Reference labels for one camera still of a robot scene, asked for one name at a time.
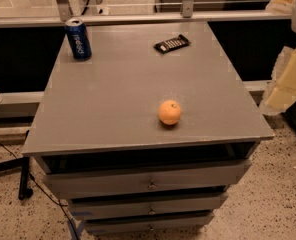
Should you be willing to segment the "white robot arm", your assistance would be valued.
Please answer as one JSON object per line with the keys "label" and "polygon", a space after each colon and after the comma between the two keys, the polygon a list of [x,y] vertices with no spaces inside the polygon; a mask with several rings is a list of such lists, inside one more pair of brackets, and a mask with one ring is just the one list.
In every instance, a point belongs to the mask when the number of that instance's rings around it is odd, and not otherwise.
{"label": "white robot arm", "polygon": [[[290,14],[291,29],[296,33],[296,0],[271,0],[266,10]],[[264,115],[278,115],[296,102],[296,48],[284,46],[278,55],[259,109]]]}

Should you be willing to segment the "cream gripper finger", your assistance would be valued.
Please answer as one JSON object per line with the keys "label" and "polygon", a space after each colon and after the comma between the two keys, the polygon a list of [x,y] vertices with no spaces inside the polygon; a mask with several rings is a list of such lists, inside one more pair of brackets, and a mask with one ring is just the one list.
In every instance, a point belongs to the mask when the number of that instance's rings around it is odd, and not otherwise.
{"label": "cream gripper finger", "polygon": [[295,0],[271,0],[265,10],[274,14],[291,14]]}
{"label": "cream gripper finger", "polygon": [[296,49],[284,46],[275,62],[259,108],[264,115],[278,115],[296,102]]}

